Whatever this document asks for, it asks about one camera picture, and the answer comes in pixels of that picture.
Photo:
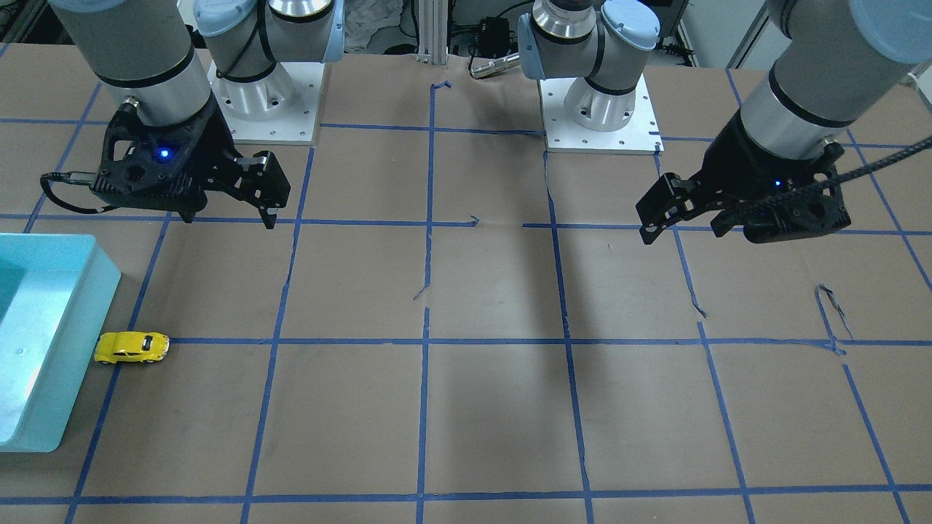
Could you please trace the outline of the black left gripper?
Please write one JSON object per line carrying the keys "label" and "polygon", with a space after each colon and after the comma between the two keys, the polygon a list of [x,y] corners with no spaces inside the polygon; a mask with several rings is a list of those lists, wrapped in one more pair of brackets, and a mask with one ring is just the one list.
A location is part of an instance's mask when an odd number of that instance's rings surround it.
{"label": "black left gripper", "polygon": [[[815,159],[783,159],[751,139],[741,113],[726,123],[710,146],[710,190],[722,212],[710,221],[715,237],[743,229],[752,243],[796,241],[826,236],[851,226],[839,186],[813,185],[838,175],[842,146],[829,140]],[[699,216],[693,197],[699,183],[663,173],[636,203],[640,238],[652,245],[680,221]]]}

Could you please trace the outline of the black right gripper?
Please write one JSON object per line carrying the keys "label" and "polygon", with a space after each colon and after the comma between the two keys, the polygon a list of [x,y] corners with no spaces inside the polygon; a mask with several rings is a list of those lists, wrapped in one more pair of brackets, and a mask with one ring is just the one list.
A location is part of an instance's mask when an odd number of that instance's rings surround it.
{"label": "black right gripper", "polygon": [[266,229],[275,228],[291,185],[272,151],[240,158],[213,94],[169,126],[144,124],[143,107],[127,96],[114,113],[91,193],[107,205],[172,211],[193,223],[208,203],[207,191],[220,190],[256,208]]}

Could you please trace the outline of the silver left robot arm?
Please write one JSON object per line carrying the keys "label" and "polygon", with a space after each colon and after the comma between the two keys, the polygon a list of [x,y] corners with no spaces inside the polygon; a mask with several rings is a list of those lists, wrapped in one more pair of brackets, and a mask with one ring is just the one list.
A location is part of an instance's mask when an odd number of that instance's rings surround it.
{"label": "silver left robot arm", "polygon": [[[836,139],[915,66],[930,60],[928,1],[769,1],[789,46],[683,179],[661,175],[636,203],[646,245],[713,211],[717,237],[740,226],[753,243],[847,228],[842,183],[928,149],[919,140],[838,173]],[[529,79],[573,79],[566,109],[597,132],[625,125],[661,23],[639,1],[536,1],[517,31]]]}

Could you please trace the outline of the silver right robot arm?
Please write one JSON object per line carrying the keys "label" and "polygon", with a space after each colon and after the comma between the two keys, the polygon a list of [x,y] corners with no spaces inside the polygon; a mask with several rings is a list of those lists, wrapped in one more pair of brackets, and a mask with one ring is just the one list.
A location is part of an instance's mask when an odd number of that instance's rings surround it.
{"label": "silver right robot arm", "polygon": [[200,62],[172,1],[53,1],[51,9],[119,108],[94,172],[48,172],[44,195],[97,215],[119,208],[174,212],[191,223],[218,191],[257,209],[267,229],[291,186],[270,151],[237,151],[226,112],[268,119],[296,107],[286,63],[336,62],[345,49],[342,1],[197,1]]}

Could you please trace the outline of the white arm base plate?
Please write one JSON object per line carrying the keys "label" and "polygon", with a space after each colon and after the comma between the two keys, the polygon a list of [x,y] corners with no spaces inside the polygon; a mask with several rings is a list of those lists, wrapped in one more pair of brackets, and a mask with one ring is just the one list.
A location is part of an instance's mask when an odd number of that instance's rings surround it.
{"label": "white arm base plate", "polygon": [[551,153],[655,155],[665,150],[645,76],[623,95],[584,79],[539,80],[546,149]]}
{"label": "white arm base plate", "polygon": [[324,63],[278,63],[249,83],[219,79],[211,63],[208,79],[237,145],[312,146],[323,98]]}

